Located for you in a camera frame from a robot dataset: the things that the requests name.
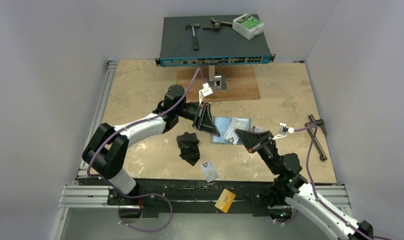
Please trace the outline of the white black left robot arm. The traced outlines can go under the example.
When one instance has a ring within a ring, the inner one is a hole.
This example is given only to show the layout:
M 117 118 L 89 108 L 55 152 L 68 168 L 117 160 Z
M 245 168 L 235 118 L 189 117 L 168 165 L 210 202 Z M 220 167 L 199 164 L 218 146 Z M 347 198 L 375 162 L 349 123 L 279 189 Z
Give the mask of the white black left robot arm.
M 207 83 L 202 86 L 198 92 L 199 102 L 187 102 L 187 90 L 174 84 L 168 88 L 157 108 L 146 117 L 123 125 L 100 124 L 85 147 L 82 160 L 120 191 L 122 201 L 128 205 L 136 203 L 139 199 L 139 191 L 135 188 L 137 183 L 123 167 L 128 148 L 168 132 L 179 118 L 190 120 L 197 131 L 220 136 L 212 120 L 211 105 L 204 101 L 214 91 Z

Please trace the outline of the single silver credit card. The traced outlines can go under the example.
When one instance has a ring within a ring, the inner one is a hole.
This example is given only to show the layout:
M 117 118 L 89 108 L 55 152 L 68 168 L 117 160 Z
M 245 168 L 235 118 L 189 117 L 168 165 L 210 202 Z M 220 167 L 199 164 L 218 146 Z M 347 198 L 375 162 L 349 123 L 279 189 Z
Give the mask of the single silver credit card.
M 211 161 L 202 163 L 200 167 L 208 183 L 213 182 L 219 178 L 219 175 Z

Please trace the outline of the grey card holder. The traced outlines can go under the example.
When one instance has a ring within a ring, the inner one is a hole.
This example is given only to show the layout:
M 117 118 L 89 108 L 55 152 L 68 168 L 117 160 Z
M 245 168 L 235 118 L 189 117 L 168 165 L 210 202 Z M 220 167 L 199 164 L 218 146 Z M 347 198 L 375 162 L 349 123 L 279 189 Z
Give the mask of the grey card holder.
M 235 129 L 239 128 L 249 131 L 251 126 L 251 119 L 248 117 L 214 117 L 214 124 L 218 129 L 220 135 L 211 137 L 213 144 L 223 145 L 243 145 L 242 140 L 236 133 L 232 133 Z

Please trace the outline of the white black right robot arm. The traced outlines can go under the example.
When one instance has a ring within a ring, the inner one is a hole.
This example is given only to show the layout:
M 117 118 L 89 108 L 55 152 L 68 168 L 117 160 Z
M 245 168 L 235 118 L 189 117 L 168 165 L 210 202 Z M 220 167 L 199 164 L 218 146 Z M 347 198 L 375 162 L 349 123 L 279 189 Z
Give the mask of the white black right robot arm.
M 372 240 L 373 226 L 342 212 L 307 181 L 296 153 L 279 154 L 273 134 L 235 130 L 246 150 L 257 153 L 276 176 L 270 196 L 272 204 L 287 203 L 319 227 L 330 240 Z

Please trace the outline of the single orange credit card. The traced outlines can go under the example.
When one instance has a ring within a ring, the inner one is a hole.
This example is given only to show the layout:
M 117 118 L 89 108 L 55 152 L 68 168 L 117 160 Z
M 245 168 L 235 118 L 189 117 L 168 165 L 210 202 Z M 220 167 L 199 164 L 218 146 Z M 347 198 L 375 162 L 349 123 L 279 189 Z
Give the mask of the single orange credit card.
M 233 203 L 233 201 L 236 198 L 236 194 L 232 193 L 228 189 L 224 189 L 222 193 L 220 194 L 219 198 L 217 199 L 215 203 L 215 207 L 222 211 L 223 213 L 227 213 Z

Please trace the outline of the black credit card stack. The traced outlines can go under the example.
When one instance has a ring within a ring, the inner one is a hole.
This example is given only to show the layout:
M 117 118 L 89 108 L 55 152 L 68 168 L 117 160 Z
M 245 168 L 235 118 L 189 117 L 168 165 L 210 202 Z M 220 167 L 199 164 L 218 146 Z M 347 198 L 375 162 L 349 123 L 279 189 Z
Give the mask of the black credit card stack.
M 180 158 L 185 160 L 191 166 L 195 166 L 201 155 L 199 150 L 200 140 L 195 132 L 185 132 L 176 137 L 178 148 L 180 149 Z

